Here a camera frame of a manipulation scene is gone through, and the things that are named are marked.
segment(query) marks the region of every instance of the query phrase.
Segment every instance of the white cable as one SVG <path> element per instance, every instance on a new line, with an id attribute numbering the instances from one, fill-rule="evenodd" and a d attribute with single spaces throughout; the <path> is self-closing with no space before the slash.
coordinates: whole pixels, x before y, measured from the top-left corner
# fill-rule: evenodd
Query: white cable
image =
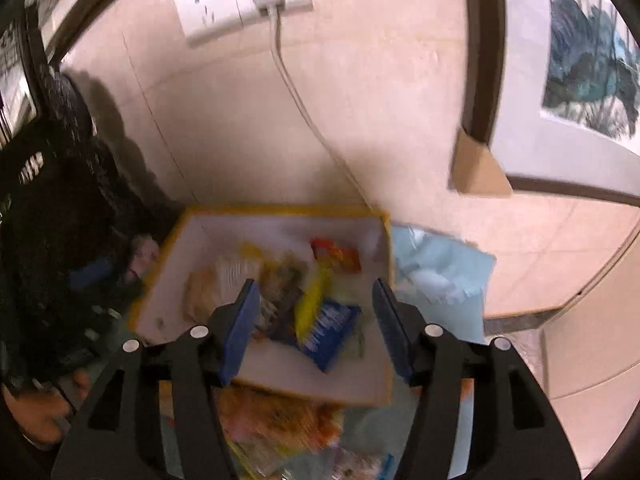
<path id="1" fill-rule="evenodd" d="M 289 90 L 289 93 L 293 98 L 293 102 L 295 102 L 300 115 L 302 115 L 302 118 L 305 120 L 305 123 L 311 130 L 311 133 L 314 134 L 314 137 L 329 154 L 334 164 L 342 171 L 344 177 L 356 189 L 358 195 L 360 196 L 360 199 L 369 209 L 373 209 L 371 203 L 367 199 L 367 194 L 362 189 L 362 186 L 359 184 L 355 175 L 349 168 L 347 161 L 344 160 L 344 158 L 339 153 L 337 153 L 329 144 L 322 132 L 313 122 L 313 119 L 309 115 L 309 112 L 306 110 L 305 104 L 302 101 L 300 94 L 298 94 L 298 90 L 296 89 L 296 86 L 294 85 L 291 76 L 287 72 L 287 69 L 282 61 L 282 54 L 280 53 L 280 45 L 278 42 L 278 33 L 280 28 L 280 14 L 278 12 L 278 7 L 271 5 L 267 7 L 267 12 L 269 13 L 269 23 L 271 28 L 271 55 L 273 56 L 273 61 L 276 63 L 276 67 L 278 69 L 278 72 L 280 72 L 280 76 L 282 77 L 284 84 L 287 86 L 287 89 Z"/>

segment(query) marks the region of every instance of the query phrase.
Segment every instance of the painting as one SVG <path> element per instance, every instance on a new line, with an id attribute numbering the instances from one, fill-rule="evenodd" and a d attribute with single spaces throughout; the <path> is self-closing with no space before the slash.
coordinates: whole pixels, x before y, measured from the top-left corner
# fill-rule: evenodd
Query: painting
<path id="1" fill-rule="evenodd" d="M 551 0 L 542 106 L 640 155 L 640 49 L 610 0 Z"/>

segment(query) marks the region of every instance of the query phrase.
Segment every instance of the blue snack wrapper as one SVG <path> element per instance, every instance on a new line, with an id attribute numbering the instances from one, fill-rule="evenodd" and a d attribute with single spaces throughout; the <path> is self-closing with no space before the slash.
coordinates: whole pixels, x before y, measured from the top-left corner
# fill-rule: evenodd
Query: blue snack wrapper
<path id="1" fill-rule="evenodd" d="M 318 318 L 300 345 L 300 350 L 311 358 L 322 372 L 326 372 L 342 343 L 353 331 L 360 314 L 359 306 L 343 305 L 325 298 Z"/>

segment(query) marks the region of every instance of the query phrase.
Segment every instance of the white box with yellow rim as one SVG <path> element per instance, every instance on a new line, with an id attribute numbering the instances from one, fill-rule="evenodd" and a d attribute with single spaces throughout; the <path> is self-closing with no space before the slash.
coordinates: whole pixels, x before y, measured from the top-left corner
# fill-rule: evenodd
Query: white box with yellow rim
<path id="1" fill-rule="evenodd" d="M 298 350 L 261 341 L 247 347 L 235 380 L 326 402 L 386 405 L 392 371 L 371 304 L 374 280 L 389 279 L 392 269 L 388 221 L 382 212 L 327 206 L 191 208 L 162 248 L 148 293 L 134 309 L 130 327 L 151 343 L 173 340 L 192 325 L 182 314 L 184 285 L 191 271 L 220 256 L 237 254 L 244 242 L 273 254 L 291 251 L 312 263 L 309 240 L 314 237 L 330 238 L 359 252 L 362 273 L 350 281 L 350 293 L 372 320 L 364 327 L 364 356 L 338 358 L 324 374 Z"/>

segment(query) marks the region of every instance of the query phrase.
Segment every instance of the power cord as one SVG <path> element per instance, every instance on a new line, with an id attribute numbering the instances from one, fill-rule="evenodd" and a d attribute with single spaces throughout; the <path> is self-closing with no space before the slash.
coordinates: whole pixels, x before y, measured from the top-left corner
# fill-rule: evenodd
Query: power cord
<path id="1" fill-rule="evenodd" d="M 321 146 L 326 150 L 326 152 L 331 157 L 334 164 L 342 171 L 344 177 L 351 183 L 351 185 L 356 189 L 360 199 L 365 203 L 365 205 L 369 209 L 373 209 L 371 203 L 367 199 L 367 194 L 362 189 L 362 186 L 356 179 L 355 175 L 349 168 L 347 161 L 329 144 L 326 140 L 320 129 L 313 122 L 313 119 L 309 115 L 309 112 L 306 110 L 305 104 L 296 89 L 295 84 L 293 83 L 289 72 L 287 72 L 286 67 L 284 66 L 284 62 L 282 61 L 282 54 L 280 53 L 280 13 L 278 12 L 278 6 L 283 4 L 284 0 L 254 0 L 254 4 L 258 9 L 266 9 L 269 15 L 269 24 L 271 29 L 271 56 L 273 57 L 273 61 L 276 64 L 276 68 L 278 72 L 280 72 L 280 76 L 284 81 L 284 84 L 287 86 L 289 93 L 295 102 L 300 115 L 305 120 L 306 125 L 311 130 L 311 133 L 314 134 L 314 137 L 320 142 Z"/>

